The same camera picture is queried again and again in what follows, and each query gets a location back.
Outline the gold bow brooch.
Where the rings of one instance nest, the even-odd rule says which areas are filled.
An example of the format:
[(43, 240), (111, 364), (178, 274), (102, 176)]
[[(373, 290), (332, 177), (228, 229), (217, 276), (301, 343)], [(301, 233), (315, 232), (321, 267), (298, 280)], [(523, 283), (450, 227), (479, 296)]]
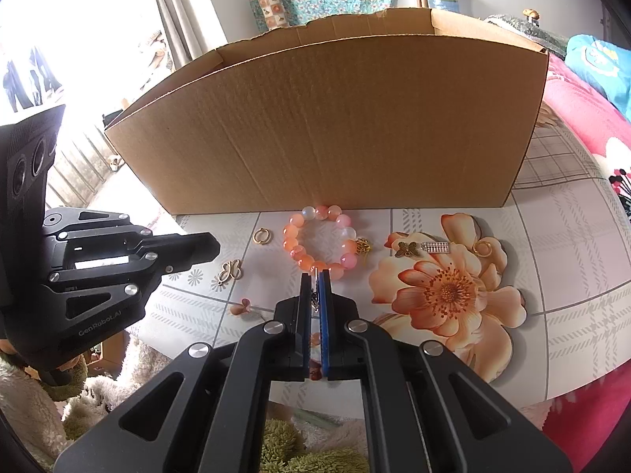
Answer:
[(226, 285), (231, 281), (237, 281), (243, 277), (242, 261), (240, 259), (231, 259), (231, 261), (224, 262), (221, 266), (221, 270), (216, 277), (217, 285)]

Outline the gold hoop earring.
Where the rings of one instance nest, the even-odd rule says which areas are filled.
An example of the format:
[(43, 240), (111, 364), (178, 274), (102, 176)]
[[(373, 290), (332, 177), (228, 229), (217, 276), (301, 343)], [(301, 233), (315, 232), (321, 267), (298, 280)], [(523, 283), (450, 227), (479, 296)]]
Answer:
[(265, 246), (269, 244), (274, 238), (273, 232), (266, 227), (259, 227), (252, 234), (252, 241), (259, 246)]

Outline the silver rhinestone bar pendant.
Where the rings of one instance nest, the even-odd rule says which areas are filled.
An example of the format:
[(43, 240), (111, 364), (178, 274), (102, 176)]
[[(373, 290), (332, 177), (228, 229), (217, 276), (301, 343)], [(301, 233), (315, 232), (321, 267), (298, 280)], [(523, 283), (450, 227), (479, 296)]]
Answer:
[(449, 254), (450, 243), (442, 241), (425, 241), (420, 244), (422, 251), (428, 254)]

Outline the brown cardboard box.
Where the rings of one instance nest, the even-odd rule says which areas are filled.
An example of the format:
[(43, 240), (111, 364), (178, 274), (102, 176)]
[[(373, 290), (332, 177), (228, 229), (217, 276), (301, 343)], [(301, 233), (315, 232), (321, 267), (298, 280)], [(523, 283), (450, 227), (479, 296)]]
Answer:
[(337, 15), (203, 54), (106, 134), (173, 215), (499, 207), (548, 64), (542, 46), (457, 13)]

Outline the pink floral quilt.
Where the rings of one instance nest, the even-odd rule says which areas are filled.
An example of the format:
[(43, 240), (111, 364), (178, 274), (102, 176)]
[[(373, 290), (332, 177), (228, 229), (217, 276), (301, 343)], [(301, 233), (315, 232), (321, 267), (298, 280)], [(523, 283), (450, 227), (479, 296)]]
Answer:
[[(630, 122), (596, 89), (551, 56), (544, 102), (565, 121), (605, 176), (630, 167)], [(577, 472), (630, 470), (630, 364), (553, 399), (543, 432)]]

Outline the grey curtain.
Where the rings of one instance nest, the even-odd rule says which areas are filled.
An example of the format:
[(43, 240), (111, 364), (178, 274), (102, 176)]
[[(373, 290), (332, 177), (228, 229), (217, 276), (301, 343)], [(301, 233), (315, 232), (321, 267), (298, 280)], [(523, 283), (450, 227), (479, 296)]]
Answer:
[(201, 57), (223, 39), (211, 0), (155, 0), (174, 68)]

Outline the mushroom shaped ornament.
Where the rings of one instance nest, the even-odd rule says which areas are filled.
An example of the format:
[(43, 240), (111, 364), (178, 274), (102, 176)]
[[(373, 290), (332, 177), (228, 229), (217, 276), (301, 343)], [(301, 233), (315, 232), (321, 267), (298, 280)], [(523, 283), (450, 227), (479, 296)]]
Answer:
[(528, 22), (530, 22), (531, 24), (536, 24), (536, 26), (538, 26), (540, 15), (536, 10), (524, 9), (522, 11), (522, 14)]

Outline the blue folded blanket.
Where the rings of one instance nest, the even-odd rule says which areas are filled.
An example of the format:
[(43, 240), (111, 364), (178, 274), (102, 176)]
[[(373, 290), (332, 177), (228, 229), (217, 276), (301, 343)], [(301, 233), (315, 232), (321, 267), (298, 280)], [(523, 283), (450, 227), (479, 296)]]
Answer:
[(565, 63), (630, 120), (631, 51), (595, 36), (570, 37)]

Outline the patterned roll by wall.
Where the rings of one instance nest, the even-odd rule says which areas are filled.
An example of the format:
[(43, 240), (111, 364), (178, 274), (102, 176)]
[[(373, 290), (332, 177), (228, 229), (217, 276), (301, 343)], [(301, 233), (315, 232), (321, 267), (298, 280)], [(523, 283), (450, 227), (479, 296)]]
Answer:
[(258, 0), (258, 3), (267, 30), (290, 27), (284, 0)]

